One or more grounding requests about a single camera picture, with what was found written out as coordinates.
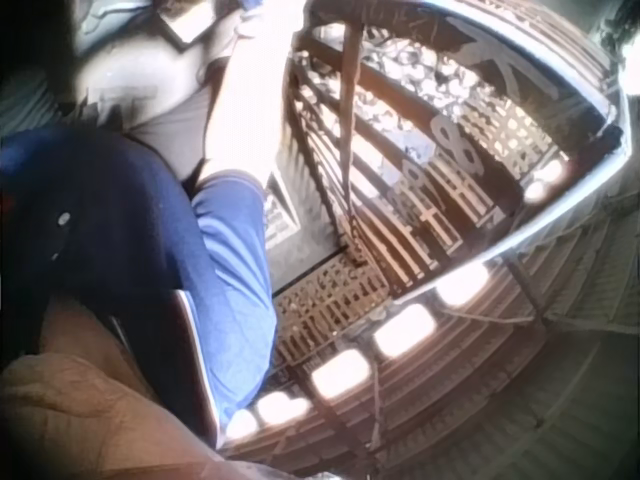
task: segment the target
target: light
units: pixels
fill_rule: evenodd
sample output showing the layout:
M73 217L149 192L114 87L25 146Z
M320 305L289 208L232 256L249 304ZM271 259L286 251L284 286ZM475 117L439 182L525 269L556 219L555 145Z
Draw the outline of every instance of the light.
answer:
M309 410L306 398L290 399L284 392L273 392L258 400L258 413L271 425L280 425L301 417Z
M366 359L355 349L339 353L311 374L311 379L320 394L335 398L362 383L369 376Z
M416 303L380 327L373 337L382 353L394 358L431 335L435 328L436 322L431 314Z
M546 192L544 182L535 180L524 191L524 199L529 203L539 202L544 198Z
M489 280L489 271L481 263L472 263L445 276L436 283L440 298L457 307L471 300Z
M227 438L239 440L258 431L258 422L248 410L238 410L227 426Z
M560 160L551 160L545 167L533 176L543 182L553 183L562 176L564 168Z

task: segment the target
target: person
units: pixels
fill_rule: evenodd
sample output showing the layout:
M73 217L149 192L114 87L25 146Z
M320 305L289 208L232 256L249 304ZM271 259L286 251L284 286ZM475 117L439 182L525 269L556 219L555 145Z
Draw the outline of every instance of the person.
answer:
M162 152L187 141L170 127L193 99L139 137L2 138L2 420L47 474L286 477L214 449L273 348L264 187L302 12L275 0L242 17L206 125L187 129L204 159L190 191Z

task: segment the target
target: metal bar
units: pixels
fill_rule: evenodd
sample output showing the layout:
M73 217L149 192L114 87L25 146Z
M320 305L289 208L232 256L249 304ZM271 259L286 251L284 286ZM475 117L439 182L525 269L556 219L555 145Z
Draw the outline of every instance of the metal bar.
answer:
M342 169L342 185L347 201L349 225L355 238L355 219L351 201L351 163L353 161L351 143L353 141L354 99L356 85L360 78L360 48L364 25L347 24L344 30L344 53L342 55L340 83L340 167Z
M439 308L441 313L446 315L451 315L460 318L468 318L470 320L480 320L481 322L490 322L490 323L500 323L503 325L513 325L513 324L527 324L532 322L535 317L519 317L519 318L496 318L496 317L486 317L484 315L473 315L471 313L464 312L456 312L455 310L450 310L448 308Z

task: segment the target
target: support beam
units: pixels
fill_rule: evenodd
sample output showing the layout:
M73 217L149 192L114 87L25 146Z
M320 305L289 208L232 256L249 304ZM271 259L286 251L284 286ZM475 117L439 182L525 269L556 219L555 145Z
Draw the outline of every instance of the support beam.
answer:
M359 459L372 459L375 457L369 453L368 449L360 439L342 421L331 405L325 402L320 393L316 391L306 375L300 374L295 367L289 367L289 378L291 378L302 390L302 393L311 401L316 411L327 422L329 428L336 433L336 439L344 443Z
M347 202L351 234L355 235L355 213L351 199L351 165L353 163L354 100L356 85L360 79L360 49L364 25L346 24L344 29L344 53L342 55L340 83L340 169L342 188Z
M544 298L538 288L533 284L533 281L531 280L529 273L524 268L522 262L517 258L513 251L502 254L502 262L520 286L524 296L533 306L536 315L538 317L542 317L542 315L544 315Z

